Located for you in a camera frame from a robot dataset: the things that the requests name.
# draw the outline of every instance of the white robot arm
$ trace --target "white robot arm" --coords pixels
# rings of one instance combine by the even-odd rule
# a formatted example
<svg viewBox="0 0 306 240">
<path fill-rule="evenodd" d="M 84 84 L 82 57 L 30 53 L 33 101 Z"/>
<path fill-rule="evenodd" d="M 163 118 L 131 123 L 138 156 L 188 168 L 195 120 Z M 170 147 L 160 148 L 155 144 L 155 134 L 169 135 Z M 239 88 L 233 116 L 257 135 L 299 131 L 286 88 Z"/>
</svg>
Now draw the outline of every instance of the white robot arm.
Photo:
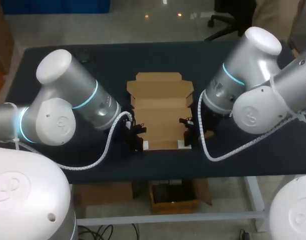
<svg viewBox="0 0 306 240">
<path fill-rule="evenodd" d="M 0 141 L 12 140 L 18 129 L 22 141 L 59 146 L 74 135 L 73 109 L 101 131 L 121 113 L 118 102 L 64 49 L 48 54 L 36 77 L 42 87 L 30 106 L 15 111 L 0 104 Z"/>
<path fill-rule="evenodd" d="M 306 176 L 276 195 L 273 240 L 306 240 Z M 0 240 L 78 240 L 69 183 L 50 159 L 0 148 Z"/>
<path fill-rule="evenodd" d="M 202 92 L 198 121 L 202 145 L 211 161 L 226 159 L 261 141 L 292 119 L 306 123 L 306 52 L 284 69 L 277 65 L 280 42 L 269 32 L 251 27 Z M 204 138 L 203 111 L 211 116 L 232 113 L 245 132 L 264 134 L 221 157 L 210 156 Z"/>
<path fill-rule="evenodd" d="M 0 240 L 78 240 L 69 183 L 47 157 L 0 148 Z"/>
</svg>

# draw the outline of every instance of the black table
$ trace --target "black table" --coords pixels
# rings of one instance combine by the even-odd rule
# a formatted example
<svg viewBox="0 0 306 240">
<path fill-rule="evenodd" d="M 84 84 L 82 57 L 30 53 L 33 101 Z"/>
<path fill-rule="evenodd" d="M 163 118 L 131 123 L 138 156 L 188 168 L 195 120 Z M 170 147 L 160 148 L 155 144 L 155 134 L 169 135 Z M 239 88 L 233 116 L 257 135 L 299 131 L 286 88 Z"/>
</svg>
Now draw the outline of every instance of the black table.
<svg viewBox="0 0 306 240">
<path fill-rule="evenodd" d="M 179 72 L 193 82 L 194 99 L 212 79 L 236 42 L 168 42 L 136 44 L 71 45 L 26 50 L 8 102 L 30 104 L 40 84 L 35 73 L 39 62 L 55 49 L 73 55 L 88 50 L 91 61 L 84 66 L 123 106 L 129 105 L 126 81 L 138 72 Z M 281 68 L 293 60 L 284 46 L 278 58 Z M 52 160 L 71 166 L 88 165 L 99 158 L 106 143 L 78 114 L 73 139 L 64 146 L 32 144 Z M 240 130 L 232 119 L 220 123 L 216 135 L 207 141 L 212 156 L 221 156 L 254 139 Z M 208 160 L 201 147 L 192 150 L 159 150 L 131 153 L 122 143 L 113 144 L 107 158 L 93 169 L 64 171 L 71 184 L 108 181 L 193 179 L 260 175 L 306 174 L 306 124 L 294 120 L 260 143 L 220 162 Z"/>
</svg>

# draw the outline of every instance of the open cardboard box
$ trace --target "open cardboard box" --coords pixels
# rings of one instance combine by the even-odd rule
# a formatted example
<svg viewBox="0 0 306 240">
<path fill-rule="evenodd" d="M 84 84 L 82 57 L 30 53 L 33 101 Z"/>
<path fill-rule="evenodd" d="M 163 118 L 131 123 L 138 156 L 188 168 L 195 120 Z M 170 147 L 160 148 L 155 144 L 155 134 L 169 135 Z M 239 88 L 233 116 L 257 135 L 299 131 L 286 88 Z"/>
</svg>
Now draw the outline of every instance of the open cardboard box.
<svg viewBox="0 0 306 240">
<path fill-rule="evenodd" d="M 179 119 L 192 117 L 193 83 L 177 72 L 140 72 L 127 82 L 136 122 L 147 128 L 139 136 L 144 150 L 173 150 L 184 147 L 187 130 Z"/>
</svg>

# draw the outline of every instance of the box flap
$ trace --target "box flap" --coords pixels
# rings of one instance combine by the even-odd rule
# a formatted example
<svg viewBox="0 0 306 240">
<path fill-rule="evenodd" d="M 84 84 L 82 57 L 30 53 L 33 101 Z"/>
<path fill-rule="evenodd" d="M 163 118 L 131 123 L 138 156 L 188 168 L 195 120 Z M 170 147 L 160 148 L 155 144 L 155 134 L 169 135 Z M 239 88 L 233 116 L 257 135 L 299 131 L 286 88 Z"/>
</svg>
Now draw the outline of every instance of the box flap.
<svg viewBox="0 0 306 240">
<path fill-rule="evenodd" d="M 127 91 L 135 98 L 187 98 L 193 92 L 191 81 L 128 81 Z"/>
<path fill-rule="evenodd" d="M 182 75 L 177 72 L 139 72 L 136 75 L 137 81 L 179 81 Z"/>
</svg>

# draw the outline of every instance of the floor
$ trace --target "floor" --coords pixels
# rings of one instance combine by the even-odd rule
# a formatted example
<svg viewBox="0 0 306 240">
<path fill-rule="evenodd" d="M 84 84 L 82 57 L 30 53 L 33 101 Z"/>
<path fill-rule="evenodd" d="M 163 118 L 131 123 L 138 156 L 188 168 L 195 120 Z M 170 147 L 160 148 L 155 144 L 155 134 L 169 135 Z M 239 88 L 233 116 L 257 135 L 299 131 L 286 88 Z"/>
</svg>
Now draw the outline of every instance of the floor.
<svg viewBox="0 0 306 240">
<path fill-rule="evenodd" d="M 3 103 L 26 48 L 49 45 L 113 44 L 139 42 L 200 41 L 225 27 L 216 22 L 207 27 L 213 0 L 112 0 L 109 14 L 8 15 L 15 51 L 11 71 L 0 94 Z M 235 38 L 230 34 L 221 38 Z M 271 197 L 281 177 L 258 177 L 264 199 Z M 202 212 L 249 210 L 241 178 L 209 180 L 213 206 L 201 206 Z M 89 206 L 86 217 L 109 217 L 150 214 L 147 199 L 130 204 Z M 140 224 L 141 240 L 236 240 L 240 229 L 252 232 L 253 240 L 269 240 L 267 233 L 255 233 L 251 220 L 205 221 Z M 112 240 L 136 239 L 131 225 L 114 226 Z"/>
</svg>

